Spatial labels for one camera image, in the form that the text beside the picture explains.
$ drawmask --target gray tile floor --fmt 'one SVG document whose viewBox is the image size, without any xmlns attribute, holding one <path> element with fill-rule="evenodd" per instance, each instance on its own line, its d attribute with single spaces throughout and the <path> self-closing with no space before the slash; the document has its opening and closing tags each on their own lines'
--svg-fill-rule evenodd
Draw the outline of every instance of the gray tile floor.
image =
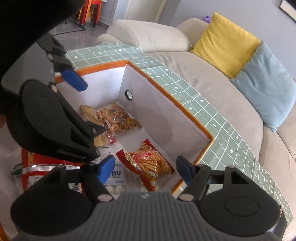
<svg viewBox="0 0 296 241">
<path fill-rule="evenodd" d="M 67 51 L 69 51 L 73 49 L 95 46 L 96 38 L 106 32 L 106 29 L 100 27 L 99 25 L 96 25 L 96 27 L 93 28 L 93 23 L 85 23 L 82 26 L 85 28 L 85 30 L 78 31 L 82 29 L 68 20 L 67 24 L 65 24 L 65 22 L 61 23 L 52 29 L 50 33 L 55 35 L 54 37 L 65 47 Z"/>
</svg>

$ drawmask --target barcode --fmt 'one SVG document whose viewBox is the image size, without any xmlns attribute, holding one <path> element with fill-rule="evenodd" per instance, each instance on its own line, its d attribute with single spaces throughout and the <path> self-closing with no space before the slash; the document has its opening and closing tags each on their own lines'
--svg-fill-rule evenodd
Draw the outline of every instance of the barcode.
<svg viewBox="0 0 296 241">
<path fill-rule="evenodd" d="M 76 192 L 82 192 L 80 183 L 69 183 L 69 188 Z"/>
</svg>

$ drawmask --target stick snack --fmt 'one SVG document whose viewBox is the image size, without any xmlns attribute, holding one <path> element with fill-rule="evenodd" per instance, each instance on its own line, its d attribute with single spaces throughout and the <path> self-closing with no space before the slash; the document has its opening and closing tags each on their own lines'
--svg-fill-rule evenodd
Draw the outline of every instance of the stick snack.
<svg viewBox="0 0 296 241">
<path fill-rule="evenodd" d="M 175 172 L 171 164 L 146 139 L 136 152 L 116 153 L 119 160 L 133 173 L 139 175 L 148 191 L 155 191 L 158 174 L 172 174 Z"/>
</svg>

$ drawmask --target sofa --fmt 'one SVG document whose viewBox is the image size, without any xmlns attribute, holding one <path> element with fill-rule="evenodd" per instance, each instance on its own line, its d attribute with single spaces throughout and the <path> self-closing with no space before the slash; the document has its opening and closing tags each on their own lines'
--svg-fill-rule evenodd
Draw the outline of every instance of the sofa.
<svg viewBox="0 0 296 241">
<path fill-rule="evenodd" d="M 218 69 L 191 53 L 208 24 L 192 18 L 177 27 L 116 20 L 96 39 L 141 48 L 200 92 L 233 126 L 277 183 L 296 217 L 296 105 L 274 134 L 244 95 Z M 296 218 L 283 240 L 296 236 Z"/>
</svg>

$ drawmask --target silver screw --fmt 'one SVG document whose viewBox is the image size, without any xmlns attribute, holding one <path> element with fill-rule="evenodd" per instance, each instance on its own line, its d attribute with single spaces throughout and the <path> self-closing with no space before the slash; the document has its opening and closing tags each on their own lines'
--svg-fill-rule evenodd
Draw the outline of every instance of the silver screw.
<svg viewBox="0 0 296 241">
<path fill-rule="evenodd" d="M 53 60 L 53 59 L 54 59 L 50 53 L 49 53 L 47 56 L 48 56 L 48 58 L 49 58 L 50 60 Z"/>
<path fill-rule="evenodd" d="M 52 91 L 57 93 L 57 87 L 55 85 L 51 85 Z"/>
<path fill-rule="evenodd" d="M 112 196 L 109 194 L 101 194 L 98 196 L 100 202 L 109 202 L 112 200 Z"/>
<path fill-rule="evenodd" d="M 179 199 L 185 202 L 190 202 L 194 199 L 194 197 L 189 193 L 183 193 L 179 196 Z"/>
</svg>

